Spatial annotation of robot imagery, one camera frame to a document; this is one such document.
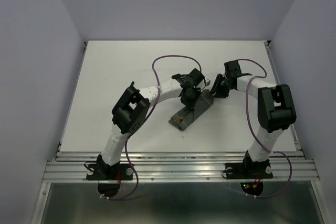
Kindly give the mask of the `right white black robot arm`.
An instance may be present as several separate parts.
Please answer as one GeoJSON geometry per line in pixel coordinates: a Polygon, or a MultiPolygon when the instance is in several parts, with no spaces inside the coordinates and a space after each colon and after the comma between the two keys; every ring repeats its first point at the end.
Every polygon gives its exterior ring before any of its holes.
{"type": "Polygon", "coordinates": [[[248,127],[254,138],[240,163],[226,163],[223,177],[227,179],[273,178],[269,158],[280,135],[296,121],[296,111],[288,85],[264,82],[250,74],[216,76],[211,94],[227,98],[231,90],[245,93],[248,127]],[[248,98],[257,100],[258,132],[253,131],[248,98]]]}

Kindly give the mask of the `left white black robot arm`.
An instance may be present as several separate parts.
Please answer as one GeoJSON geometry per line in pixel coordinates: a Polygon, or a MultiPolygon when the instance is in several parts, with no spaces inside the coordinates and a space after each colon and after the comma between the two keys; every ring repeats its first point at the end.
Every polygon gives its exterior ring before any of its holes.
{"type": "Polygon", "coordinates": [[[202,95],[200,84],[209,85],[208,79],[197,69],[189,74],[175,74],[165,82],[137,89],[134,82],[126,88],[112,109],[112,129],[103,151],[98,155],[94,171],[104,179],[116,179],[125,143],[144,124],[153,109],[161,102],[179,98],[184,107],[172,118],[179,123],[185,116],[193,116],[202,95]]]}

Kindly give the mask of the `grey cloth napkin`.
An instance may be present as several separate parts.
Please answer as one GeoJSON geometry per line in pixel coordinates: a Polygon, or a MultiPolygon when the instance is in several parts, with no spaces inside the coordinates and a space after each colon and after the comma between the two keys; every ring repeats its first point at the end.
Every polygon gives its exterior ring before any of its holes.
{"type": "Polygon", "coordinates": [[[208,89],[205,89],[201,92],[201,95],[196,100],[193,111],[190,111],[187,107],[183,107],[169,119],[169,123],[178,130],[184,131],[201,115],[203,115],[213,104],[214,97],[210,94],[208,89]],[[187,111],[189,111],[189,113],[184,117],[183,121],[179,124],[174,124],[173,121],[178,117],[183,116],[187,111]]]}

